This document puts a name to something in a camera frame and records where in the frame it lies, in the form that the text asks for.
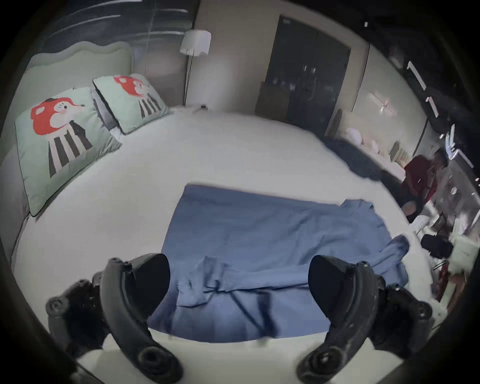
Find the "ceiling fan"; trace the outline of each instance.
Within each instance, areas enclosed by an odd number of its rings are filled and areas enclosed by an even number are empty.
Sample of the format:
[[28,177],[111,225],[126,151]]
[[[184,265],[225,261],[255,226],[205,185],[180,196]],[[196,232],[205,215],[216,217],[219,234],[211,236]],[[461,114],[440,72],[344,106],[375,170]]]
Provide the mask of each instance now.
[[384,98],[379,93],[369,93],[368,96],[376,105],[380,107],[380,114],[385,114],[387,116],[396,116],[396,110],[393,109],[390,105],[390,100]]

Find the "cartoon print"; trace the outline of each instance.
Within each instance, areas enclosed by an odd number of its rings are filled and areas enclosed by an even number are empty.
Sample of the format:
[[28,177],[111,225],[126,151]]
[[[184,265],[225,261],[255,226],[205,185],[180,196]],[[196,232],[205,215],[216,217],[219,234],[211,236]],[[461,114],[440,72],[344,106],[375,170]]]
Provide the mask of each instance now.
[[129,76],[114,76],[117,83],[121,85],[123,90],[129,95],[139,98],[140,114],[142,119],[155,112],[161,112],[160,105],[155,98],[148,92],[152,87],[143,83],[141,80]]
[[85,129],[73,121],[84,108],[85,105],[75,105],[69,97],[49,98],[32,108],[33,130],[48,140],[50,177],[92,148]]

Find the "red shirt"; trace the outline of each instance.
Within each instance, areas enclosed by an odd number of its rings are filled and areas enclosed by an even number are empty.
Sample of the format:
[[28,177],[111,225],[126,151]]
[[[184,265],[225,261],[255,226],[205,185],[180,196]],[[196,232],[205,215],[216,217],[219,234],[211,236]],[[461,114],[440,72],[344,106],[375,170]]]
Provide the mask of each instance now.
[[[407,165],[405,165],[405,172],[410,175],[413,189],[417,192],[417,196],[428,188],[427,170],[432,167],[432,162],[422,155],[415,156]],[[407,180],[402,183],[402,188],[408,190]],[[433,194],[437,191],[437,179],[433,179],[432,186],[425,197],[425,202],[429,201]]]

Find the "door handle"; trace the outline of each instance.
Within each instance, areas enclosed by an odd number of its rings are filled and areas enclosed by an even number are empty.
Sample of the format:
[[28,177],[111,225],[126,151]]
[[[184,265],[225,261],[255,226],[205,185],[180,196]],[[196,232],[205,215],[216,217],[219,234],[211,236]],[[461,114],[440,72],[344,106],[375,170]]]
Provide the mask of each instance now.
[[310,95],[310,97],[307,99],[307,101],[310,101],[313,99],[313,95],[315,94],[315,89],[317,87],[317,78],[314,77],[313,78],[313,90],[312,90],[312,94]]

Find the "mint green pillow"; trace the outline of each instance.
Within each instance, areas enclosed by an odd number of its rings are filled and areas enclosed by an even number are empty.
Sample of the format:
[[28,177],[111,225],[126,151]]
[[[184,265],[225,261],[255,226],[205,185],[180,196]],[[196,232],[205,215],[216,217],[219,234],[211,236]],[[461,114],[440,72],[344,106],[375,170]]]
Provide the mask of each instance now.
[[26,110],[15,120],[15,130],[32,216],[83,168],[121,146],[103,126],[88,87]]
[[142,75],[98,77],[93,84],[123,133],[132,132],[167,112],[163,100]]

